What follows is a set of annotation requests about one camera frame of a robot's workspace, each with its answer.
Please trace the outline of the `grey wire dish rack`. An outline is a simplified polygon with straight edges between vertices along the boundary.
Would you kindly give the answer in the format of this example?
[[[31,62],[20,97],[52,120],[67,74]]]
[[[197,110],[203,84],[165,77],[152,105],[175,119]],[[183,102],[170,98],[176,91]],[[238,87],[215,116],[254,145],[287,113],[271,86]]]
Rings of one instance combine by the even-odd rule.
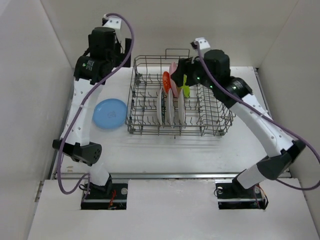
[[[139,55],[133,60],[125,124],[130,134],[176,136],[224,136],[235,115],[218,101],[213,93],[201,86],[190,88],[190,98],[184,96],[185,125],[180,125],[178,98],[173,93],[174,128],[168,122],[167,96],[162,76],[172,63],[189,58],[190,50],[168,48],[162,55]],[[158,91],[163,88],[164,128],[157,118]]]

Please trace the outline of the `blue plastic plate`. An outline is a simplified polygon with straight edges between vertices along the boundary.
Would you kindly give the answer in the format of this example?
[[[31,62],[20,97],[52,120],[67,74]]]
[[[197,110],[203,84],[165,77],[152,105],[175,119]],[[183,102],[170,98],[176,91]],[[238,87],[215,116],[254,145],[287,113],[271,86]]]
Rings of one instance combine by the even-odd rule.
[[[127,105],[120,99],[108,98],[99,102],[93,111],[93,123],[100,129],[121,127],[126,120]]]

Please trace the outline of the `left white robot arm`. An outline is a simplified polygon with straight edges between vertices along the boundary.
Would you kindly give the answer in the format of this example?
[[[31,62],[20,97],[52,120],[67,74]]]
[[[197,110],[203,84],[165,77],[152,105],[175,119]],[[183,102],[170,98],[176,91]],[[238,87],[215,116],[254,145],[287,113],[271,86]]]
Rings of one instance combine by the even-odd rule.
[[[90,127],[98,97],[109,78],[121,67],[130,67],[132,39],[125,39],[125,51],[119,40],[121,30],[115,26],[95,27],[88,35],[88,49],[75,65],[73,96],[66,124],[52,147],[58,150],[57,173],[61,173],[64,156],[89,167],[90,184],[100,198],[111,195],[111,176],[100,159],[102,146],[90,140]]]

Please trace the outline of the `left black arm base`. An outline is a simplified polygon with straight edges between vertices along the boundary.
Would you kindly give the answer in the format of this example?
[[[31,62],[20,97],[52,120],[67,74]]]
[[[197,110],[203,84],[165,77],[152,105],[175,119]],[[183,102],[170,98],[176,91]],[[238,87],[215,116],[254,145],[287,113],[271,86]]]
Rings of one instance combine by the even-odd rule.
[[[82,190],[81,210],[126,210],[128,183],[113,183],[110,192],[100,191],[88,184],[81,184]]]

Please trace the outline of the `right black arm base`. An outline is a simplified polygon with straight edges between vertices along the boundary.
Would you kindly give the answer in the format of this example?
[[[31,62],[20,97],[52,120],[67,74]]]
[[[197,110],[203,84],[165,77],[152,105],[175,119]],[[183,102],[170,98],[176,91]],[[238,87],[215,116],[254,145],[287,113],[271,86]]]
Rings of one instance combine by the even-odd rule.
[[[218,181],[213,193],[219,210],[266,210],[269,205],[268,197],[259,184],[237,191],[231,182]]]

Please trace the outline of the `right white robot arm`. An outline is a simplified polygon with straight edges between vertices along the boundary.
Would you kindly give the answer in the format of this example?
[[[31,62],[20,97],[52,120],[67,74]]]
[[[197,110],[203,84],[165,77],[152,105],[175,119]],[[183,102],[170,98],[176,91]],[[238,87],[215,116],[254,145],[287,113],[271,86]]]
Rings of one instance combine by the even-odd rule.
[[[214,97],[239,117],[263,146],[266,157],[245,169],[232,181],[232,193],[243,197],[250,188],[264,180],[276,180],[305,149],[301,140],[294,140],[271,123],[271,117],[261,107],[249,85],[231,75],[230,58],[222,50],[209,50],[204,62],[214,79],[233,96],[252,109],[240,104],[220,90],[205,72],[199,57],[182,58],[177,68],[170,71],[171,79],[178,87],[202,85],[213,92]]]

